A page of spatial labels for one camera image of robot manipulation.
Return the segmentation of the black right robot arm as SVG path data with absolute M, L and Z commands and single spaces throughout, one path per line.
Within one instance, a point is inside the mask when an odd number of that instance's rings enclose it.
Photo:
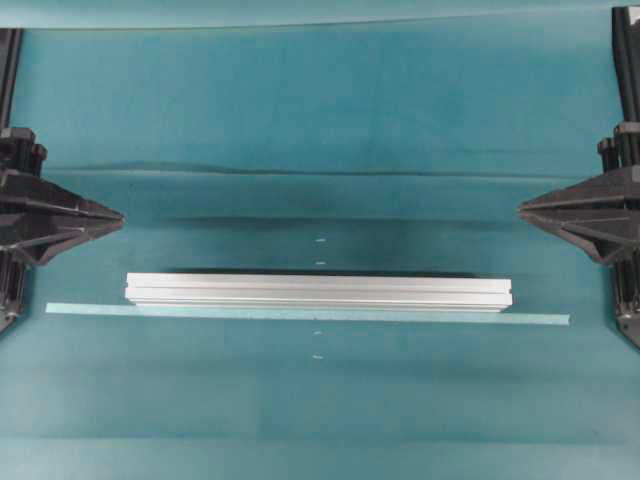
M 521 219 L 609 267 L 618 330 L 639 343 L 639 8 L 612 9 L 623 121 L 599 141 L 603 173 L 522 203 Z

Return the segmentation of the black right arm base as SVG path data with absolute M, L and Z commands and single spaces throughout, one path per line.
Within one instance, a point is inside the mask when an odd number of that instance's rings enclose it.
M 618 330 L 639 348 L 639 266 L 622 260 L 612 270 L 614 312 Z

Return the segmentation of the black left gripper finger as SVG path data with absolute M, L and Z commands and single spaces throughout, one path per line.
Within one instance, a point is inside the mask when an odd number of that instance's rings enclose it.
M 59 215 L 2 215 L 1 251 L 29 265 L 120 230 L 124 219 Z
M 86 199 L 40 177 L 4 169 L 1 171 L 1 202 L 27 210 L 41 210 L 93 219 L 123 220 L 119 212 Z

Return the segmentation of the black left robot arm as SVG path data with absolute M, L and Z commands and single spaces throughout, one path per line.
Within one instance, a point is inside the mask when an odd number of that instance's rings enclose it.
M 28 271 L 118 231 L 119 212 L 42 177 L 47 149 L 29 128 L 9 125 L 22 40 L 1 30 L 1 330 L 24 310 Z

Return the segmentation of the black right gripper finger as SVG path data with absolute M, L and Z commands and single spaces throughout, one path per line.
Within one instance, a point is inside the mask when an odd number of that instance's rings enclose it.
M 523 202 L 522 218 L 550 219 L 552 214 L 586 214 L 594 218 L 639 221 L 639 166 L 610 170 L 575 185 Z
M 595 263 L 615 263 L 639 249 L 638 212 L 520 212 L 519 216 L 583 250 Z

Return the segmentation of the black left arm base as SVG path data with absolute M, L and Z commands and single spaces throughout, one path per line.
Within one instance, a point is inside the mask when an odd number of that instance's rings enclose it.
M 9 255 L 1 257 L 1 333 L 22 314 L 26 266 Z

